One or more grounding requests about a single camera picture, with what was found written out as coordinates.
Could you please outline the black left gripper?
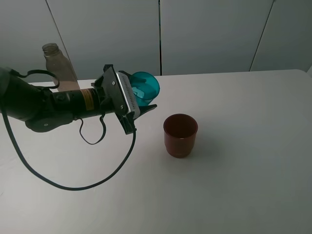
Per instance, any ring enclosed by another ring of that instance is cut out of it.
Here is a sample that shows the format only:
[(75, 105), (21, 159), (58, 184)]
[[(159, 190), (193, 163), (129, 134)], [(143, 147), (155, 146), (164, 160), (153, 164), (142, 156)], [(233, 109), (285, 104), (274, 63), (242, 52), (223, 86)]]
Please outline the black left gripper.
[[(130, 78), (132, 75), (120, 70), (120, 73)], [(92, 87), (95, 93), (95, 111), (98, 116), (114, 113), (116, 111), (113, 98), (111, 96), (112, 91), (116, 87), (116, 75), (115, 73), (104, 73), (92, 83)], [(154, 110), (157, 107), (156, 104), (139, 106), (140, 116), (145, 113)]]

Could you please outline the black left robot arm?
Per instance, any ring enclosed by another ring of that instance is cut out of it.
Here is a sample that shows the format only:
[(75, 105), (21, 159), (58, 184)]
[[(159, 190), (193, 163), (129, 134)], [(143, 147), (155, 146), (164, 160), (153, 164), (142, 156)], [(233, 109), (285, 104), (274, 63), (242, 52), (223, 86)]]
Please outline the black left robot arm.
[(74, 120), (115, 113), (126, 134), (135, 130), (120, 81), (111, 64), (91, 88), (52, 92), (52, 87), (25, 82), (15, 70), (0, 70), (0, 99), (7, 115), (34, 132), (49, 132)]

